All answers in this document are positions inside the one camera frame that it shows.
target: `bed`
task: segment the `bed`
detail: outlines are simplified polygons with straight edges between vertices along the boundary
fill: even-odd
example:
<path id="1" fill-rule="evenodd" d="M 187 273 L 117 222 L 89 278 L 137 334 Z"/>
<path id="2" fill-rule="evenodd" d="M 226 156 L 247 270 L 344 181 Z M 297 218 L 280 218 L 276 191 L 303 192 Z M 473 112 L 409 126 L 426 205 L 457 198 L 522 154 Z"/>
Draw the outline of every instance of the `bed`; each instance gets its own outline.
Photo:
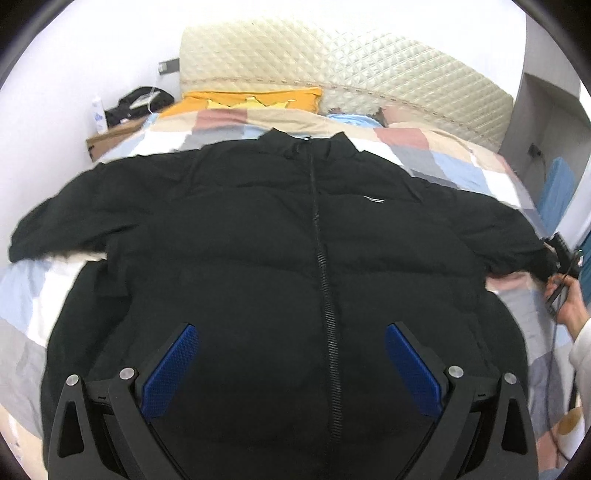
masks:
<path id="1" fill-rule="evenodd" d="M 264 58 L 264 61 L 253 59 Z M 263 91 L 319 86 L 320 113 L 374 113 L 396 106 L 412 121 L 384 128 L 347 125 L 298 109 L 211 109 L 148 118 L 101 162 L 191 150 L 224 140 L 258 138 L 275 128 L 297 137 L 344 132 L 360 151 L 398 164 L 410 175 L 490 195 L 521 211 L 540 237 L 544 227 L 524 186 L 495 154 L 512 98 L 470 67 L 427 45 L 379 30 L 339 31 L 311 22 L 267 19 L 188 27 L 180 50 L 181 89 Z M 46 346 L 77 274 L 100 254 L 11 265 L 0 280 L 0 428 L 25 470 L 46 475 L 40 461 L 40 382 Z M 489 278 L 527 343 L 530 414 L 540 470 L 554 466 L 544 399 L 552 323 L 540 284 L 527 273 Z M 573 372 L 570 340 L 559 329 L 550 385 L 550 424 L 564 414 Z"/>

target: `human hand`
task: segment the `human hand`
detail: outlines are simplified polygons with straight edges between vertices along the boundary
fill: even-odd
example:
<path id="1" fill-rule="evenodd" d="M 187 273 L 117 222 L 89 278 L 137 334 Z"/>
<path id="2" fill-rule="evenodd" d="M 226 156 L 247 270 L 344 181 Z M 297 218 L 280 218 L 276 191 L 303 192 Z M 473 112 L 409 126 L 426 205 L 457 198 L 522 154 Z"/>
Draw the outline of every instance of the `human hand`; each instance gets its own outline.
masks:
<path id="1" fill-rule="evenodd" d="M 569 289 L 569 294 L 566 297 L 566 301 L 560 307 L 560 310 L 558 310 L 556 321 L 566 326 L 570 336 L 575 341 L 583 326 L 589 320 L 589 314 L 583 301 L 583 293 L 581 292 L 579 281 L 570 275 L 566 277 L 562 274 L 552 275 L 546 284 L 544 297 L 548 300 L 563 279 L 564 285 Z"/>

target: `black bag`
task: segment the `black bag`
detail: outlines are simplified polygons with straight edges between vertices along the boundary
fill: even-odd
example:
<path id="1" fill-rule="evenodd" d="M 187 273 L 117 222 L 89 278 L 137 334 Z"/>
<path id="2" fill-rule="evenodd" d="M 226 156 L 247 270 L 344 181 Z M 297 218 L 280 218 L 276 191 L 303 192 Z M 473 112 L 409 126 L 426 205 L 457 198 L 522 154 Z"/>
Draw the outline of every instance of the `black bag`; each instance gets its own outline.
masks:
<path id="1" fill-rule="evenodd" d="M 155 112 L 173 103 L 173 96 L 160 88 L 140 87 L 119 100 L 116 107 L 105 112 L 107 125 L 112 128 L 122 120 L 141 118 L 148 115 L 150 110 Z"/>

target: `jacket zipper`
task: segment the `jacket zipper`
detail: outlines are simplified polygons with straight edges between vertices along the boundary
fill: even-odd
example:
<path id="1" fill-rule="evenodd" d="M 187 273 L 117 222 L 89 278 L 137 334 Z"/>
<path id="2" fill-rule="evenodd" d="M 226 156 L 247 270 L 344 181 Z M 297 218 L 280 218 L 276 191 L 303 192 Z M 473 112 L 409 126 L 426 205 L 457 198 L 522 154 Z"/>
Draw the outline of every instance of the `jacket zipper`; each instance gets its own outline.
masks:
<path id="1" fill-rule="evenodd" d="M 326 251 L 320 237 L 320 214 L 318 207 L 318 192 L 316 191 L 316 174 L 314 171 L 314 155 L 310 144 L 303 144 L 310 162 L 310 187 L 312 192 L 312 214 L 314 223 L 314 236 L 316 237 L 316 259 L 320 271 L 320 289 L 322 291 L 324 325 L 326 328 L 326 341 L 328 347 L 328 367 L 330 381 L 330 447 L 334 448 L 340 441 L 343 430 L 341 384 L 339 372 L 339 343 L 337 341 L 337 324 L 335 305 L 330 291 L 328 273 L 326 268 Z"/>

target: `metal screw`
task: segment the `metal screw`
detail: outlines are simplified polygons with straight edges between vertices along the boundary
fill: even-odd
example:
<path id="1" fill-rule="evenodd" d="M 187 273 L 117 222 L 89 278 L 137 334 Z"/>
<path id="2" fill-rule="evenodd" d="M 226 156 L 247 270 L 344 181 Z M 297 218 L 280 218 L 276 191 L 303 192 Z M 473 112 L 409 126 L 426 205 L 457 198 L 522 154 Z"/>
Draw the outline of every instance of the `metal screw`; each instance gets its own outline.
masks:
<path id="1" fill-rule="evenodd" d="M 517 377 L 513 375 L 511 372 L 507 372 L 504 378 L 509 385 L 515 385 L 517 383 Z"/>
<path id="2" fill-rule="evenodd" d="M 131 367 L 125 367 L 121 372 L 119 372 L 119 378 L 121 380 L 129 380 L 134 375 L 135 370 Z"/>
<path id="3" fill-rule="evenodd" d="M 80 377 L 78 377 L 76 374 L 70 375 L 68 378 L 66 378 L 66 385 L 73 387 L 78 383 L 79 379 Z"/>
<path id="4" fill-rule="evenodd" d="M 464 376 L 464 370 L 462 369 L 462 367 L 459 367 L 457 365 L 452 365 L 450 368 L 447 369 L 447 372 L 453 378 L 461 378 Z"/>

